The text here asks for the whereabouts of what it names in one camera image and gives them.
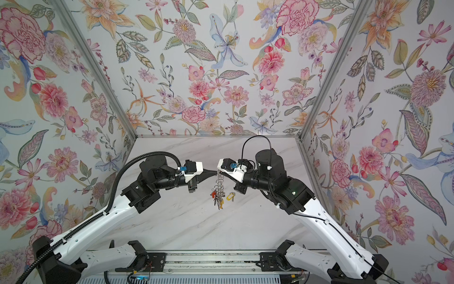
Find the round steel key organizer disc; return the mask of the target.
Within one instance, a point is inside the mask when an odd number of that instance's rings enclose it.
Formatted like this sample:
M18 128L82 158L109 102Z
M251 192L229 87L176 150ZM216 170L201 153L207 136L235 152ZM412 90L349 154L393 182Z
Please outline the round steel key organizer disc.
M216 207L218 207L219 210L223 209L223 204L224 204L224 198L225 198L225 191L224 191L224 176L220 171L218 171L218 174L216 175L216 182L215 186L212 190L217 192L217 196L214 200L214 204Z

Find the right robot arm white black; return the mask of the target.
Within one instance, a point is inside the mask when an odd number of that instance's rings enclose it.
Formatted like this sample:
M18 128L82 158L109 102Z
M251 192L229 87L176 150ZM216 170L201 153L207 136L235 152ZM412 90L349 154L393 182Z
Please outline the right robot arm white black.
M332 284L374 284L384 275L388 260L370 253L346 233L306 184L288 176L283 159L274 149L259 151L255 164L245 159L224 159L218 169L236 182L237 192L244 194L248 188L263 191L269 201L302 223L328 251L312 252L286 240L276 250L285 269L303 269Z

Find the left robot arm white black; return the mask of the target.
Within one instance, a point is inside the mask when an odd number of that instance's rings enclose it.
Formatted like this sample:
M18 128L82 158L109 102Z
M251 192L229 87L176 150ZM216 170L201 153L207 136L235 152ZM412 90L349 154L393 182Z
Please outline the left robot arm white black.
M20 276L23 283L37 270L45 284L76 284L81 279L112 269L141 271L152 264L147 250L137 240L106 250L90 252L90 247L114 228L130 221L160 199L160 190L197 185L216 176L201 162L181 163L173 154L154 151L129 161L117 174L107 206L71 230L53 238L33 242L34 262Z

